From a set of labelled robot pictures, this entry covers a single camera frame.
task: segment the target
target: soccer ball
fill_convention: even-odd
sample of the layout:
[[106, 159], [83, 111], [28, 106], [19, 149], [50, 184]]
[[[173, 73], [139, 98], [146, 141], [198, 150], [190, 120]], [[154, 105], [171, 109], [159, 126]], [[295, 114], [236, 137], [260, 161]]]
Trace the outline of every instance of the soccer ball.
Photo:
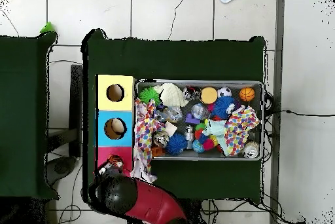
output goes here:
[[217, 91], [217, 96], [219, 97], [223, 97], [223, 96], [232, 96], [232, 91], [228, 88], [228, 87], [222, 87]]

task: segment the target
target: hole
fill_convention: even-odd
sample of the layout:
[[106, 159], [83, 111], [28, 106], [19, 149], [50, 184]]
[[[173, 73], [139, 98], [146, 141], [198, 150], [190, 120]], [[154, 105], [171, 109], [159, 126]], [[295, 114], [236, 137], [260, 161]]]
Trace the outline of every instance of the hole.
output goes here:
[[107, 120], [104, 127], [105, 135], [111, 140], [119, 140], [124, 137], [127, 131], [126, 124], [120, 118]]
[[124, 98], [124, 89], [119, 84], [108, 86], [107, 98], [112, 102], [119, 102]]

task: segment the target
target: blue box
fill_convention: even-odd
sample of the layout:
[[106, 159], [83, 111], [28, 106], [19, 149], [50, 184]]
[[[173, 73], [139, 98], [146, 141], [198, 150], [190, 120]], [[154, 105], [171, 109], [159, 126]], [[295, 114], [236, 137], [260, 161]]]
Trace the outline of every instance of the blue box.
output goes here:
[[[105, 134], [105, 124], [109, 119], [121, 119], [126, 125], [123, 137], [112, 140]], [[133, 112], [132, 111], [101, 111], [97, 118], [98, 146], [132, 146], [133, 145]]]

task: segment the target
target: yellow box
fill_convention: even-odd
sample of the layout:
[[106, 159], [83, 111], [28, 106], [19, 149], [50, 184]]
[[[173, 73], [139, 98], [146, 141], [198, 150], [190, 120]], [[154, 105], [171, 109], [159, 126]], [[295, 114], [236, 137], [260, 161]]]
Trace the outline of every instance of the yellow box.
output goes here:
[[98, 75], [97, 108], [106, 111], [133, 111], [132, 76]]

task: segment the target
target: green object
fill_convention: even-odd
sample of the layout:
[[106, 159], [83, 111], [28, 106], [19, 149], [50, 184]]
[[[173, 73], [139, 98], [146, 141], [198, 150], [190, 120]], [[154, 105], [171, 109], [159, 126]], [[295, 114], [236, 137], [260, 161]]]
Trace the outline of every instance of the green object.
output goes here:
[[58, 197], [44, 180], [45, 64], [56, 36], [0, 37], [0, 196]]
[[155, 106], [159, 106], [161, 101], [160, 101], [160, 96], [159, 94], [154, 90], [153, 87], [148, 87], [144, 88], [141, 93], [139, 93], [139, 99], [143, 103], [149, 103], [151, 99], [154, 99], [154, 104]]
[[50, 22], [46, 23], [43, 29], [40, 30], [40, 33], [48, 32], [48, 31], [55, 31], [54, 26]]
[[[132, 75], [136, 79], [263, 81], [262, 37], [248, 42], [108, 40], [96, 29], [85, 40], [87, 47], [82, 48], [87, 50], [90, 62], [86, 63], [88, 57], [83, 54], [84, 71], [88, 70], [90, 89], [85, 90], [89, 144], [87, 171], [83, 174], [88, 174], [89, 183], [94, 178], [96, 74]], [[259, 202], [260, 169], [261, 160], [151, 161], [151, 172], [158, 177], [154, 184], [179, 198], [247, 197]]]
[[204, 128], [206, 128], [206, 125], [204, 123], [200, 123], [196, 125], [196, 130], [204, 129]]

